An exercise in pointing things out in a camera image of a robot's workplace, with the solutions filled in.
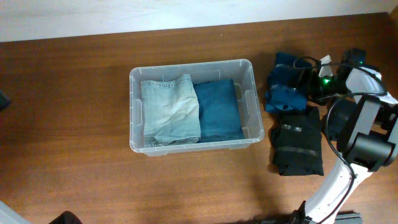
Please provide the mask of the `teal taped garment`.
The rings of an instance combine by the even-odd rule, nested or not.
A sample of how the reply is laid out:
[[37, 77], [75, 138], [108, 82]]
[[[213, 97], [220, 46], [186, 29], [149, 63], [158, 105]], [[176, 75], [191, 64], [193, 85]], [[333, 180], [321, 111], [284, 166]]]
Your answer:
[[311, 67], [306, 60], [285, 53], [276, 53], [275, 67], [267, 77], [265, 111], [268, 113], [299, 113], [307, 107], [307, 84], [305, 70]]

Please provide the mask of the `large black garment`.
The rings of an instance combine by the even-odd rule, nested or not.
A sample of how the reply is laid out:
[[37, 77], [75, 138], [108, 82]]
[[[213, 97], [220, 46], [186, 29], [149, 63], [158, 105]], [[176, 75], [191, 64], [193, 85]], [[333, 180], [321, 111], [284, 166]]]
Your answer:
[[281, 176], [324, 175], [319, 109], [279, 113], [271, 129], [272, 163]]

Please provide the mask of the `dark blue jeans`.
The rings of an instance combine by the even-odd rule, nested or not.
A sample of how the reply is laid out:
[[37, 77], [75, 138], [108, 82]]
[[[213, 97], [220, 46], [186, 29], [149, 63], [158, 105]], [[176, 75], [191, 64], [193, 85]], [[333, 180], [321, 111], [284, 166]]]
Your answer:
[[199, 143], [244, 139], [232, 79], [194, 85], [199, 102]]

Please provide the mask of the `light blue jeans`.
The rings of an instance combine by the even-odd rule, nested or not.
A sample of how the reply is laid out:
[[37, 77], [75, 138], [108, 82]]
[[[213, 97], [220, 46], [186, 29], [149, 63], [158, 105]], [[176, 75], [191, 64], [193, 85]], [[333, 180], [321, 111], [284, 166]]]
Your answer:
[[144, 146], [193, 144], [201, 137], [199, 102], [189, 74], [141, 82]]

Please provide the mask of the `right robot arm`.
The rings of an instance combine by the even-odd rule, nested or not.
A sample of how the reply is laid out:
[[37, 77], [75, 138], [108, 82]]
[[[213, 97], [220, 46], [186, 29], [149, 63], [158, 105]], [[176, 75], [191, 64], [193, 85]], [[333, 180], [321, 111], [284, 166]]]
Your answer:
[[364, 50], [345, 50], [335, 76], [324, 77], [323, 67], [333, 63], [315, 60], [308, 69], [318, 74], [316, 83], [308, 84], [310, 101], [333, 104], [326, 114], [347, 98], [356, 107], [340, 132], [336, 143], [330, 143], [337, 160], [320, 189], [299, 209], [293, 211], [290, 223], [362, 223], [360, 213], [340, 212], [340, 208], [355, 188], [381, 167], [397, 158], [397, 100], [393, 98], [380, 74], [365, 64]]

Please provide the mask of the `clear plastic storage container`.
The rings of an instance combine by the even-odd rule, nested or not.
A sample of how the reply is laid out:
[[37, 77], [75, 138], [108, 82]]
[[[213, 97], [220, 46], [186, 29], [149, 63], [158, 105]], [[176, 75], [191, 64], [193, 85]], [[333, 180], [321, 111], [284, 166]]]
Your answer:
[[[145, 121], [141, 82], [144, 80], [169, 82], [176, 80], [183, 74], [189, 74], [194, 84], [233, 79], [244, 139], [163, 147], [144, 146]], [[265, 136], [254, 71], [252, 63], [247, 59], [136, 67], [129, 74], [129, 109], [130, 148], [136, 153], [147, 156], [163, 156], [214, 149], [242, 149], [262, 141]]]

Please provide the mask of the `small black folded garment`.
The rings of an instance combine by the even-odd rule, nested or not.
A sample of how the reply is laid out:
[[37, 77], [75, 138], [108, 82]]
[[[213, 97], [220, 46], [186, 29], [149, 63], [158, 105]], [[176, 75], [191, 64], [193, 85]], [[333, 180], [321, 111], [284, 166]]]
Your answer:
[[330, 141], [337, 141], [346, 122], [356, 108], [356, 103], [351, 100], [344, 99], [339, 102], [333, 109], [328, 121], [328, 138]]

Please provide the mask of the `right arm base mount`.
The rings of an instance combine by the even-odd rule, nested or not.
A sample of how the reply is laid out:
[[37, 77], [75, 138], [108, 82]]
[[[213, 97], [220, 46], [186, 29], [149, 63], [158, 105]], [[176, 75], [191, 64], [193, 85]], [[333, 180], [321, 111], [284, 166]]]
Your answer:
[[360, 213], [339, 213], [335, 218], [335, 224], [363, 224]]

